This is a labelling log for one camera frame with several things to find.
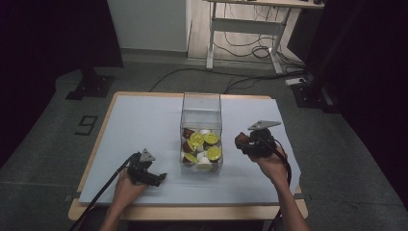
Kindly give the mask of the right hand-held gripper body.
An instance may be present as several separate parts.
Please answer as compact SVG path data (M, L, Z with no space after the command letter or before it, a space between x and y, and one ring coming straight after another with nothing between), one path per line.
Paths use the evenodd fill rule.
M253 157L267 157L277 152L277 144L274 136L269 131L270 127L280 125L279 121L259 120L248 127L254 138L249 146L253 148Z

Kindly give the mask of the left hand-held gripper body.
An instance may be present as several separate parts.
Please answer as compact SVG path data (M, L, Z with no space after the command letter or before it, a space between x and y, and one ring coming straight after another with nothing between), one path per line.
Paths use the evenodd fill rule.
M156 181L154 175L148 172L148 169L154 161L155 158L146 148L144 148L142 152L134 153L130 157L127 173L134 185L147 184L149 181Z

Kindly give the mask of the brown coffee capsule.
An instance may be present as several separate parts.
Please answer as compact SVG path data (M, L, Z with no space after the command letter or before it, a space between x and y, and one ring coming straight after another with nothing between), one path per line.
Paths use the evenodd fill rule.
M245 145L249 144L249 139L246 134L243 132L240 132L236 137L235 137L235 146L238 149L242 149Z

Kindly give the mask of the pile of coffee capsules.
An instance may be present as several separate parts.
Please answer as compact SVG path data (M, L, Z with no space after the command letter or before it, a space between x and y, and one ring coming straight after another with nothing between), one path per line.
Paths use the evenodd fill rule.
M219 172L223 164L220 135L207 129L182 129L180 162L185 171Z

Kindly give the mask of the clear acrylic drawer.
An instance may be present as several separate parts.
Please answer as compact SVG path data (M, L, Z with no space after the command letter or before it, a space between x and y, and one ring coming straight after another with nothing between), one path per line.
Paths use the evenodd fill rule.
M181 171L184 174L219 174L223 166L221 135L220 123L182 123Z

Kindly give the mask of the person's right hand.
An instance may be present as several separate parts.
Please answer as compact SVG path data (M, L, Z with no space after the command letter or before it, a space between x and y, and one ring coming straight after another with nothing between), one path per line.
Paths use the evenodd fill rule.
M289 186L287 170L277 154L271 154L267 157L251 157L250 160L259 166L261 172L276 188Z

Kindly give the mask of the person's left hand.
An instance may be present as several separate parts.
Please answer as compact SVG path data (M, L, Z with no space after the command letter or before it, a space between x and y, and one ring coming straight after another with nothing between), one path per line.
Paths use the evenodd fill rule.
M127 206L132 204L148 186L145 184L134 185L131 181L127 169L119 173L115 185L115 195L112 202L112 207L118 211L124 210Z

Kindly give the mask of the white table sheet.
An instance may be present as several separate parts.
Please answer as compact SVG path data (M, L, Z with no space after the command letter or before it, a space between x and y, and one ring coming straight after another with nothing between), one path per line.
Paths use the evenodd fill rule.
M267 205L277 202L270 181L234 138L259 120L282 122L277 102L268 96L221 97L224 163L219 173L186 173L179 163L183 97L117 94L101 129L101 140L79 201L89 203L132 154L147 149L156 160L149 171L165 173L159 187L137 200L145 205Z

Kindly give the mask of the wooden table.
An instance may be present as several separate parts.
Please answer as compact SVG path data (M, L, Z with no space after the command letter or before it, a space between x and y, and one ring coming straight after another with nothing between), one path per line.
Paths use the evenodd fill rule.
M129 94L135 96L178 96L180 93L157 93L157 92L130 92L119 91L115 93L109 110L105 116L110 114L112 110L115 96L117 94ZM101 140L101 129L97 137L94 148L89 157L89 162L86 170L83 174L79 192L85 186L89 171L92 166L92 162L96 153L95 146ZM286 152L291 153L293 150L289 142L288 136L285 131L283 121L280 125L274 126L271 132L275 138L277 138L283 145ZM107 186L106 184L96 194L100 197L99 201L102 204L108 204L113 198L115 188L113 186ZM88 203L82 203L79 198L75 198L71 204L68 212L68 216L72 220L76 220L84 212ZM133 206L128 208L123 216L129 220L253 220L253 219L271 219L279 210L278 203L257 205L257 204L243 204L243 205L145 205L139 204L137 201Z

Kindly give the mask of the black stand base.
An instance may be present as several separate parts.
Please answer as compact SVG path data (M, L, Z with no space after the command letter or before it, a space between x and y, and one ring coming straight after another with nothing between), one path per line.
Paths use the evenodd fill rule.
M327 114L338 114L338 94L329 84L299 84L291 86L299 108L320 109Z
M74 91L67 96L67 100L82 100L84 97L105 98L115 81L114 76L98 75L93 67L80 69L82 80Z

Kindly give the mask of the black curtain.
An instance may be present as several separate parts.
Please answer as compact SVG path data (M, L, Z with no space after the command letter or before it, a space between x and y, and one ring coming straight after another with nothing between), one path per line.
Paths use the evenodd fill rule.
M408 0L320 0L289 41L408 209Z
M0 0L0 167L60 76L102 66L123 66L108 0Z

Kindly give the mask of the white panel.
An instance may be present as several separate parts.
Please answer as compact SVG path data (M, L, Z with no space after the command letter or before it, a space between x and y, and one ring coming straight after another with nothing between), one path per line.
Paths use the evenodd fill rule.
M108 0L120 48L187 52L191 0Z

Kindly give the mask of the white desk frame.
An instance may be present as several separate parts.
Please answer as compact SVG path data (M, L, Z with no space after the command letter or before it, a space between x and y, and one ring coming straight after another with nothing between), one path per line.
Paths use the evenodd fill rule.
M210 21L210 41L208 45L206 68L214 67L214 38L215 32L230 32L241 34L258 34L276 36L276 41L268 50L271 62L275 72L280 75L283 73L279 58L277 55L278 47L283 37L286 25L291 15L292 9L314 9L324 8L320 0L206 0L213 4ZM281 22L279 21L256 21L247 19L232 19L217 17L218 4L238 4L252 6L267 6L286 8L286 14Z

